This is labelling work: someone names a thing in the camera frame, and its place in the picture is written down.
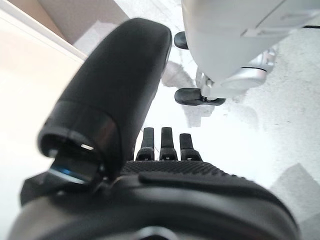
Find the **white floor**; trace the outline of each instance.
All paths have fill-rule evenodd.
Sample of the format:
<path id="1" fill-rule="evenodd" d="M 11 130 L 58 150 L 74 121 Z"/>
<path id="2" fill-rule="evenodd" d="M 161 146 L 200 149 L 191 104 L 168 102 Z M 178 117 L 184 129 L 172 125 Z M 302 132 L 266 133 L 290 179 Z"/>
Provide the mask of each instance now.
<path id="1" fill-rule="evenodd" d="M 81 20 L 75 14 L 76 7 L 85 8 L 85 1 L 64 1 L 70 8 L 63 9 L 59 7 L 61 1 L 40 0 L 58 27 L 68 19 L 68 27 L 74 31 L 76 25 L 72 23 L 79 25 Z M 106 15 L 114 8 L 119 11 L 112 1 L 93 2 L 111 4 L 113 7 L 105 9 Z M 173 35 L 184 30 L 178 0 L 115 2 L 125 14 L 119 11 L 112 19 L 90 19 L 91 25 L 71 34 L 77 48 L 89 53 L 127 17 L 163 23 Z M 320 19 L 314 24 L 320 25 Z M 67 27 L 61 31 L 68 38 Z M 144 123 L 145 127 L 155 128 L 157 149 L 161 127 L 173 128 L 177 149 L 179 134 L 191 133 L 194 147 L 204 161 L 271 189 L 290 207 L 305 240 L 316 239 L 320 234 L 319 43 L 320 30 L 316 29 L 301 29 L 288 37 L 279 45 L 276 67 L 267 82 L 219 107 L 182 106 L 175 102 L 178 88 L 194 86 L 197 66 L 187 50 L 173 47 Z"/>

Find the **white robot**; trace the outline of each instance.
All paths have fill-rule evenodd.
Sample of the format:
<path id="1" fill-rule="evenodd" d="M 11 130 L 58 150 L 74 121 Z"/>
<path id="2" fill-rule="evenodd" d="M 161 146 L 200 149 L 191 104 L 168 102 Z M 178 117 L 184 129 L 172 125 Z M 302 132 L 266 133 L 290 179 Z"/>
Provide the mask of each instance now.
<path id="1" fill-rule="evenodd" d="M 221 105 L 262 85 L 279 41 L 320 13 L 320 0 L 182 0 L 185 32 L 174 43 L 198 65 L 198 88 L 181 88 L 184 105 Z"/>

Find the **white wall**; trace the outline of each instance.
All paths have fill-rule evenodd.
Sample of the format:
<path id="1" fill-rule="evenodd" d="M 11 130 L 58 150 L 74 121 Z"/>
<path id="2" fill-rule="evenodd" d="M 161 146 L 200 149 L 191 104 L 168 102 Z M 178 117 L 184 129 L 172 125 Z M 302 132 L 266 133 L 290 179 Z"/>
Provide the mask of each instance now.
<path id="1" fill-rule="evenodd" d="M 0 8 L 0 239 L 20 210 L 23 180 L 51 163 L 37 133 L 82 63 Z"/>

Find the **robotic hand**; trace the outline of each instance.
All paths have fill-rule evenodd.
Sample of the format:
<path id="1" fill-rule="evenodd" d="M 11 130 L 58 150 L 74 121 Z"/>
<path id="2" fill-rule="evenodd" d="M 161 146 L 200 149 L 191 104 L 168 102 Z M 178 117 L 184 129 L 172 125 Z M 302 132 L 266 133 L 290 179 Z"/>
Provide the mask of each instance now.
<path id="1" fill-rule="evenodd" d="M 221 105 L 261 86 L 282 39 L 320 13 L 319 0 L 182 0 L 185 32 L 174 43 L 198 65 L 198 88 L 182 88 L 184 105 Z"/>
<path id="2" fill-rule="evenodd" d="M 229 175 L 172 129 L 138 133 L 172 45 L 170 30 L 131 19 L 109 34 L 66 87 L 38 135 L 54 158 L 26 179 L 9 240 L 300 240 L 299 226 L 271 192 Z"/>

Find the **black plastic casing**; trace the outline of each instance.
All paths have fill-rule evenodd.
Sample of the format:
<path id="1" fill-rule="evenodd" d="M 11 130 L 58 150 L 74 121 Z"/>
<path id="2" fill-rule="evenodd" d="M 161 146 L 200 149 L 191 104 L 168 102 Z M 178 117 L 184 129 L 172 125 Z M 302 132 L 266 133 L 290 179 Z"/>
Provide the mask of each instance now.
<path id="1" fill-rule="evenodd" d="M 66 87 L 38 135 L 54 158 L 66 142 L 94 148 L 110 179 L 133 159 L 135 142 L 172 46 L 170 30 L 136 18 L 111 32 Z"/>

